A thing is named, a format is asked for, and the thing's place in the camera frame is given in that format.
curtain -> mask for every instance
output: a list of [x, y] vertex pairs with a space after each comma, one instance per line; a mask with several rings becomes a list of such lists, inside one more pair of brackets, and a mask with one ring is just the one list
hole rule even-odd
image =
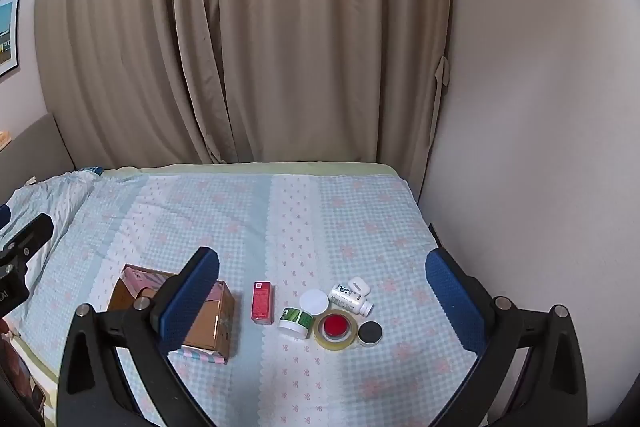
[[366, 161], [417, 196], [449, 0], [36, 0], [76, 164]]

black lid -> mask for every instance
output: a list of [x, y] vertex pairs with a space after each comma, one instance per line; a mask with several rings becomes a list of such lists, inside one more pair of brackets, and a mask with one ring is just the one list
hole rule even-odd
[[382, 326], [375, 321], [368, 321], [358, 328], [358, 338], [363, 344], [376, 344], [382, 338]]

framed picture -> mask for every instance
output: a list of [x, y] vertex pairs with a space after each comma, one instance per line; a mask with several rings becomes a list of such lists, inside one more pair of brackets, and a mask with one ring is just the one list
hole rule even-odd
[[18, 67], [18, 1], [0, 0], [0, 76]]

small red box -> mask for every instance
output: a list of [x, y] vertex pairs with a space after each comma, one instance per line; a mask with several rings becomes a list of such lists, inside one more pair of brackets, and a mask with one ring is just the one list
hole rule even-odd
[[273, 324], [273, 284], [270, 282], [254, 283], [251, 320], [256, 324]]

metal screw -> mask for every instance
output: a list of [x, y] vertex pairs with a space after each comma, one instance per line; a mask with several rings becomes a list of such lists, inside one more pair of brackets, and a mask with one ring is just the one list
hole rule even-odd
[[151, 299], [149, 297], [138, 297], [133, 302], [133, 307], [137, 310], [144, 310], [148, 308], [149, 304], [151, 304]]
[[562, 318], [566, 317], [569, 314], [569, 310], [562, 306], [562, 304], [558, 304], [557, 306], [555, 306], [554, 311], [556, 312], [556, 315], [558, 317]]
[[511, 301], [507, 297], [497, 297], [495, 305], [498, 306], [499, 310], [505, 311], [511, 308]]
[[76, 308], [76, 315], [78, 317], [84, 317], [89, 313], [89, 311], [91, 311], [91, 306], [89, 306], [89, 304], [80, 304], [78, 308]]

